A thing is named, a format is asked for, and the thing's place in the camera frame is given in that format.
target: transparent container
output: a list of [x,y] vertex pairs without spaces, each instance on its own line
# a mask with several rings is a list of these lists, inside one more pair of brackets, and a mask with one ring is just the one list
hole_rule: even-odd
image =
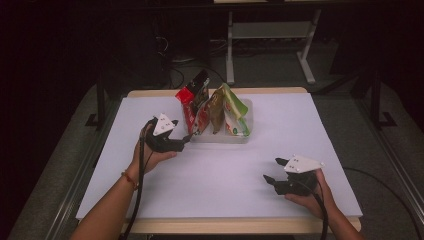
[[[252,135],[253,130],[253,104],[250,99],[240,99],[249,109],[244,119],[246,121],[247,127],[250,130],[250,135]],[[221,130],[213,134],[213,125],[211,123],[208,124],[206,129],[203,131],[201,135],[194,135],[191,138],[191,142],[197,143],[230,143],[230,144],[244,144],[249,141],[249,136],[234,136],[231,135],[228,130],[225,128],[225,120]]]

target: bracelet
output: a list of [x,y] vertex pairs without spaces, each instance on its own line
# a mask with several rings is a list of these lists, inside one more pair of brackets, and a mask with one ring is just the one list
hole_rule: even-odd
[[121,176],[125,177],[125,179],[127,179],[127,182],[132,183],[134,186],[134,191],[136,191],[138,189],[138,183],[136,183],[134,180],[132,180],[132,178],[130,178],[130,176],[128,176],[127,170],[123,171],[121,173]]

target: white table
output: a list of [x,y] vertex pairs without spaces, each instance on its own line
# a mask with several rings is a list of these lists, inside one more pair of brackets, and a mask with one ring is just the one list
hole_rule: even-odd
[[[132,228],[144,234],[320,233],[322,221],[275,193],[263,174],[284,180],[276,157],[299,154],[326,164],[334,198],[356,229],[362,212],[310,94],[301,88],[233,89],[253,102],[254,125],[245,144],[187,143],[177,157],[145,176],[140,211]],[[77,213],[83,218],[132,159],[144,124],[160,113],[180,120],[175,90],[137,91],[117,113]],[[178,125],[171,138],[186,135]],[[135,194],[130,210],[131,216]]]

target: food package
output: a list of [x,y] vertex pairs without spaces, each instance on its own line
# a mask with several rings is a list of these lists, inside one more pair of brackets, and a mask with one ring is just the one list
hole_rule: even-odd
[[202,70],[193,80],[182,88],[175,97],[180,100],[183,117],[189,134],[201,134],[209,124],[209,77]]
[[224,89],[225,128],[231,135],[249,136],[250,130],[244,118],[249,110],[248,107],[238,99],[226,83],[222,84],[222,88]]
[[209,119],[213,126],[213,134],[218,133],[224,123],[224,88],[221,86],[208,100]]

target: wooden table edge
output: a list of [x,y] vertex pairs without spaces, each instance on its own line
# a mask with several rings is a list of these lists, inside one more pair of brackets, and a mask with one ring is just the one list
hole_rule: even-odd
[[[134,90],[127,97],[169,97],[175,96],[179,89],[168,90]],[[277,88],[231,88],[235,94],[273,94],[273,93],[307,93],[302,87],[277,87]]]
[[[348,220],[361,230],[358,217]],[[141,234],[316,234],[321,231],[322,220],[313,217],[137,219],[131,229]]]

